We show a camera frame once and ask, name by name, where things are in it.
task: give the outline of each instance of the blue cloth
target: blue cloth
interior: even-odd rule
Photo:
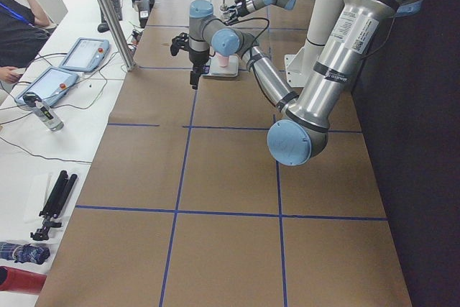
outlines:
[[[41,265],[50,256],[47,247],[36,247],[30,244],[10,244],[0,242],[0,258],[15,262],[33,262]]]

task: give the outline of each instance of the desk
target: desk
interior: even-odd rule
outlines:
[[[138,24],[137,13],[133,10],[130,0],[123,0],[123,18],[120,22],[124,34],[128,37],[133,29],[133,24]],[[96,0],[86,0],[82,9],[72,9],[64,20],[57,27],[46,45],[40,51],[41,55],[56,52],[67,52],[79,37],[100,37],[110,41],[111,53],[117,48],[112,40],[110,32],[99,33],[97,26],[101,20],[99,6]],[[49,57],[53,65],[59,65],[63,56]],[[48,63],[38,60],[31,64],[21,81],[32,82],[47,67]],[[0,136],[4,139],[28,149],[34,154],[45,157],[59,157],[66,160],[92,161],[106,128],[107,119],[112,110],[116,98],[123,84],[126,71],[122,68],[123,61],[119,55],[103,69],[106,80],[99,74],[84,81],[75,88],[69,90],[68,95],[60,101],[61,104],[72,104],[85,107],[89,105],[99,91],[104,87],[102,95],[94,105],[87,110],[79,110],[72,107],[56,109],[57,115],[64,121],[65,126],[59,132],[53,133],[46,129],[34,115],[28,116],[17,122],[4,125]],[[25,86],[16,86],[13,94],[17,95]],[[11,98],[8,98],[1,108],[5,109],[14,106]],[[0,122],[26,114],[18,108],[0,111]],[[5,142],[0,142],[0,239],[14,243],[30,242],[29,233],[41,227],[41,221],[24,223],[23,215],[30,192],[34,191],[32,184],[35,179],[50,176],[51,187],[56,181],[61,170],[69,173],[76,173],[78,179],[63,211],[63,227],[50,231],[50,240],[44,242],[51,250],[51,257],[43,265],[30,263],[15,264],[10,261],[1,260],[1,265],[17,267],[33,272],[48,273],[55,254],[58,250],[60,240],[68,225],[68,219],[73,212],[73,207],[86,179],[90,165],[74,162],[59,162],[54,160],[43,160],[32,157],[12,147]],[[37,296],[23,295],[9,292],[0,292],[0,306],[33,306]]]
[[[254,77],[192,91],[170,57],[189,1],[155,3],[37,307],[410,306],[351,96],[321,155],[278,165]],[[260,11],[274,61],[313,2]]]

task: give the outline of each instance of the blue lanyard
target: blue lanyard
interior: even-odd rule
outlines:
[[[3,7],[5,10],[7,10],[13,18],[18,19],[19,21],[24,22],[27,25],[31,25],[31,23],[29,23],[28,20],[26,20],[23,16],[21,16],[17,12],[11,10],[7,5],[0,3],[0,6]]]

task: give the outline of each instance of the white pillar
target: white pillar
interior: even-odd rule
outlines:
[[[285,56],[287,82],[291,86],[305,85],[343,8],[343,0],[315,0],[304,46],[296,55]]]

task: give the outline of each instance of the folded black tripod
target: folded black tripod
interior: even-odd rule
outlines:
[[[34,233],[30,233],[30,237],[35,241],[48,240],[48,232],[51,228],[60,228],[62,226],[61,222],[52,221],[59,217],[60,212],[62,211],[65,202],[72,190],[73,184],[77,180],[77,175],[72,174],[68,178],[67,172],[62,170],[57,178],[55,187],[52,188],[50,197],[48,198],[45,207],[38,216],[43,216],[43,225],[42,228],[37,229]]]

